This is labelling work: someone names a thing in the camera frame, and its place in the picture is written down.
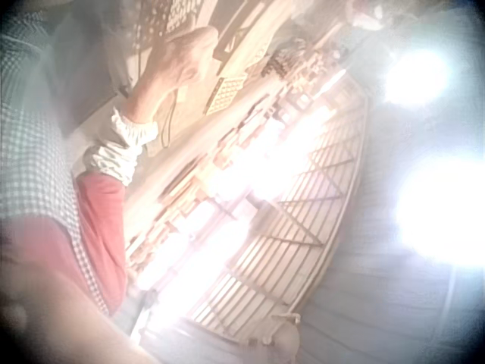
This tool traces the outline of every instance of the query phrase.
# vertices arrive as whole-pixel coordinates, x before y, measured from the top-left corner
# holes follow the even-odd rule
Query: red sleeve
[[[113,313],[123,302],[127,280],[125,186],[111,176],[88,172],[77,178],[77,189],[83,242],[98,276],[102,296]]]

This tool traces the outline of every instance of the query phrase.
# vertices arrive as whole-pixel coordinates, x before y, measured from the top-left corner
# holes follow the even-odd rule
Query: wire rack
[[[318,280],[355,187],[367,117],[364,97],[342,87],[336,99],[342,107],[322,125],[306,164],[189,313],[201,326],[244,341],[255,322],[294,312]]]

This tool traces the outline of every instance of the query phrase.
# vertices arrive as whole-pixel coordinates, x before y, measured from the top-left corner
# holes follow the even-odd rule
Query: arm
[[[110,312],[126,286],[123,204],[142,146],[158,135],[153,115],[172,90],[204,76],[217,32],[204,28],[154,49],[128,100],[102,125],[77,178],[83,242]]]

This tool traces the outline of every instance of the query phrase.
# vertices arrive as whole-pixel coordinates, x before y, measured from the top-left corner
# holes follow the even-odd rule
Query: white cuff
[[[111,122],[101,128],[96,144],[86,150],[84,165],[88,171],[110,175],[128,186],[142,146],[157,135],[157,123],[135,124],[115,108]]]

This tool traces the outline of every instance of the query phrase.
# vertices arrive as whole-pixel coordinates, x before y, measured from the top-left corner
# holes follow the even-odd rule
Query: checkered shirt
[[[81,240],[64,141],[49,111],[47,40],[41,13],[3,20],[0,219],[46,216],[61,224],[92,297],[108,313]]]

